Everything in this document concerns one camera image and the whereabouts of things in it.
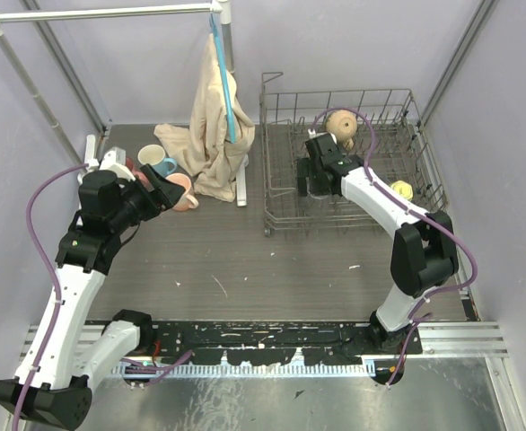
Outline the peach pink mug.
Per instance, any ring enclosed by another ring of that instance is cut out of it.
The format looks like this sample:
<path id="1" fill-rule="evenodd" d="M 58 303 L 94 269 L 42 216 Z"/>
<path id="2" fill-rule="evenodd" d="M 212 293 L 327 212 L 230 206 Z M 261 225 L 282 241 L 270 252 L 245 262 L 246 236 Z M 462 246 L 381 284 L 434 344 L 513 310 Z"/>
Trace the peach pink mug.
<path id="1" fill-rule="evenodd" d="M 179 172 L 172 173 L 166 177 L 166 180 L 184 188 L 183 195 L 172 210 L 182 212 L 199 207 L 199 202 L 193 192 L 192 180 L 188 175 Z"/>

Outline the light blue mug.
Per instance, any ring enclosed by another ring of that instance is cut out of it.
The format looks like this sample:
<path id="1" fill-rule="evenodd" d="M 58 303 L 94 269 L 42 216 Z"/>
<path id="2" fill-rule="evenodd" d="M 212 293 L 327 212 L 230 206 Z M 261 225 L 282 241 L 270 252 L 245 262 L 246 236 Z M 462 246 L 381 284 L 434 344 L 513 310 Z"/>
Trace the light blue mug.
<path id="1" fill-rule="evenodd" d="M 162 177 L 167 177 L 177 171 L 177 162 L 170 158 L 161 145 L 146 145 L 137 154 L 141 165 L 149 164 L 155 172 Z"/>

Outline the yellow-green mug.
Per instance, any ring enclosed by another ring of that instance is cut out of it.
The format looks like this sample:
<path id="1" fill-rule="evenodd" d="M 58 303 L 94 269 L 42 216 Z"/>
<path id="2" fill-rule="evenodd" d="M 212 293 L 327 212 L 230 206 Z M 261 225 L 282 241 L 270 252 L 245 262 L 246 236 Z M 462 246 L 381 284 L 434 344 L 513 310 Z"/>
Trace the yellow-green mug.
<path id="1" fill-rule="evenodd" d="M 390 188 L 407 201 L 411 201 L 414 197 L 413 187 L 403 180 L 391 183 Z"/>

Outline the clear glass cup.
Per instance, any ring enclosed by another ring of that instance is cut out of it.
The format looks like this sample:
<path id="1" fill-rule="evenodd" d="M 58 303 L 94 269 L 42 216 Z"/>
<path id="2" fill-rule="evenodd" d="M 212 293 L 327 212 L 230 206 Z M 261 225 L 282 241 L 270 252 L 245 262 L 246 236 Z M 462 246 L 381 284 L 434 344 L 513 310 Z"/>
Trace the clear glass cup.
<path id="1" fill-rule="evenodd" d="M 306 200 L 306 211 L 313 215 L 327 214 L 331 209 L 332 196 L 331 195 L 316 195 L 308 193 Z"/>

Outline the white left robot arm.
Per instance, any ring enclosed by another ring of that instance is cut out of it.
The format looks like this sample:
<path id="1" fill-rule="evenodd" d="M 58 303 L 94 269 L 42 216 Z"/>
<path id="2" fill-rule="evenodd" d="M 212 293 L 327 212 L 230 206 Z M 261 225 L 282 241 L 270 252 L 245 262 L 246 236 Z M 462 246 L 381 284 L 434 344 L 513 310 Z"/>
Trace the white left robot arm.
<path id="1" fill-rule="evenodd" d="M 80 207 L 60 240 L 54 261 L 46 263 L 53 283 L 31 347 L 10 379 L 0 380 L 0 406 L 21 420 L 76 430 L 92 396 L 124 356 L 144 356 L 155 345 L 149 314 L 118 312 L 80 357 L 75 348 L 87 313 L 126 245 L 122 234 L 173 208 L 185 190 L 151 166 L 143 183 L 124 167 L 86 173 L 78 187 Z"/>

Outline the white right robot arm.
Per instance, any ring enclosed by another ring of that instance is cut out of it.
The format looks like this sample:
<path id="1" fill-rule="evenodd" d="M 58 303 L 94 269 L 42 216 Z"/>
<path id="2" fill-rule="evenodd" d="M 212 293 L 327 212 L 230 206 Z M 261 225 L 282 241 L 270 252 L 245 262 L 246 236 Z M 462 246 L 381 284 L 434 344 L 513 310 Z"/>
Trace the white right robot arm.
<path id="1" fill-rule="evenodd" d="M 297 191 L 301 197 L 340 196 L 356 204 L 393 240 L 390 274 L 393 285 L 369 319 L 374 350 L 388 354 L 411 325 L 411 312 L 429 291 L 459 269 L 452 222 L 443 211 L 428 213 L 381 179 L 355 154 L 344 154 L 330 133 L 312 135 L 308 155 L 297 160 Z"/>

